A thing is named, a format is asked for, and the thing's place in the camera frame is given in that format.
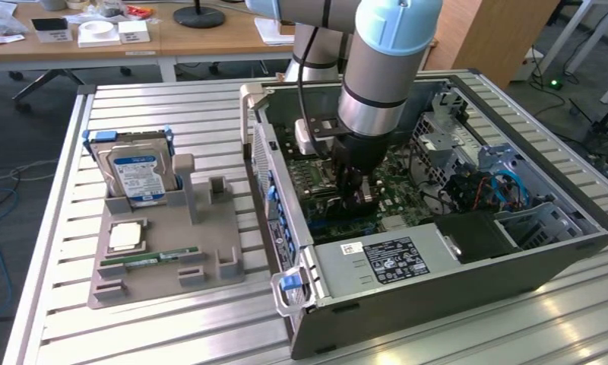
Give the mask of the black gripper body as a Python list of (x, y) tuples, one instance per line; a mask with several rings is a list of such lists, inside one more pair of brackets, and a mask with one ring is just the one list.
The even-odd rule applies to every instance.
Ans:
[(332, 160), (341, 173), (370, 175), (386, 155), (388, 135), (368, 137), (348, 133), (334, 137)]

